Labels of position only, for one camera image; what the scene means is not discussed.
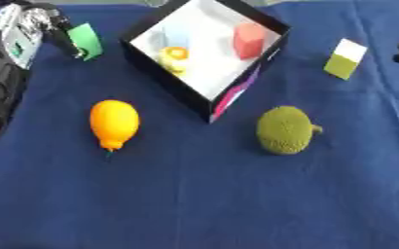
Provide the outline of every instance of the red cube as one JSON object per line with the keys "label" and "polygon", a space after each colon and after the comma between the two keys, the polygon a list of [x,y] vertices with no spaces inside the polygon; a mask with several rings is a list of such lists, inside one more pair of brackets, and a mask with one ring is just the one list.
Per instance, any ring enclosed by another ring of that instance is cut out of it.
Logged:
{"label": "red cube", "polygon": [[233,45],[241,59],[257,57],[262,53],[265,28],[258,23],[242,23],[235,28]]}

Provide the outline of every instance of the blue cube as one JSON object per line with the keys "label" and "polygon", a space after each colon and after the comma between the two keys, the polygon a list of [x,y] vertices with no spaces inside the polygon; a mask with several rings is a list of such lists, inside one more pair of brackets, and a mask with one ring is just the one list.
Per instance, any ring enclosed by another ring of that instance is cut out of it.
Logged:
{"label": "blue cube", "polygon": [[189,49],[189,33],[182,21],[168,21],[163,27],[165,47],[183,47]]}

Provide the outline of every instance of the pink label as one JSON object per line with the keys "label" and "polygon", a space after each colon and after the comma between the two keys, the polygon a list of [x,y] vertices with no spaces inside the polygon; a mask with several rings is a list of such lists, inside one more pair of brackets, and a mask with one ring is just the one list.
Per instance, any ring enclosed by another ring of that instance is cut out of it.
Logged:
{"label": "pink label", "polygon": [[254,70],[254,72],[249,76],[246,82],[235,86],[225,94],[221,102],[216,106],[214,113],[211,117],[211,121],[215,121],[219,116],[221,116],[224,111],[246,90],[248,89],[257,79],[260,72],[260,65]]}

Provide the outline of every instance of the open box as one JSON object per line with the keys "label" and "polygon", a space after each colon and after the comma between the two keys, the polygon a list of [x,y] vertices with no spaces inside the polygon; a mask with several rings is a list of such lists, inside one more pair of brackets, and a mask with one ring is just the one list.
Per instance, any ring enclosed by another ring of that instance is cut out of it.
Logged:
{"label": "open box", "polygon": [[[189,68],[175,76],[157,63],[166,23],[188,27]],[[266,37],[260,56],[240,59],[235,27],[256,22]],[[239,0],[172,0],[121,38],[126,58],[212,123],[246,90],[284,46],[290,27]]]}

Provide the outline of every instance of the textured green ball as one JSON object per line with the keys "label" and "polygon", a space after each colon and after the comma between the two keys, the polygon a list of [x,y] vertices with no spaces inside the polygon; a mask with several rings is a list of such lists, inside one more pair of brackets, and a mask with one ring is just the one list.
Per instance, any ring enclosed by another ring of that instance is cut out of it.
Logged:
{"label": "textured green ball", "polygon": [[257,137],[262,146],[275,154],[292,155],[305,149],[314,131],[307,115],[293,106],[279,106],[266,112],[257,123]]}

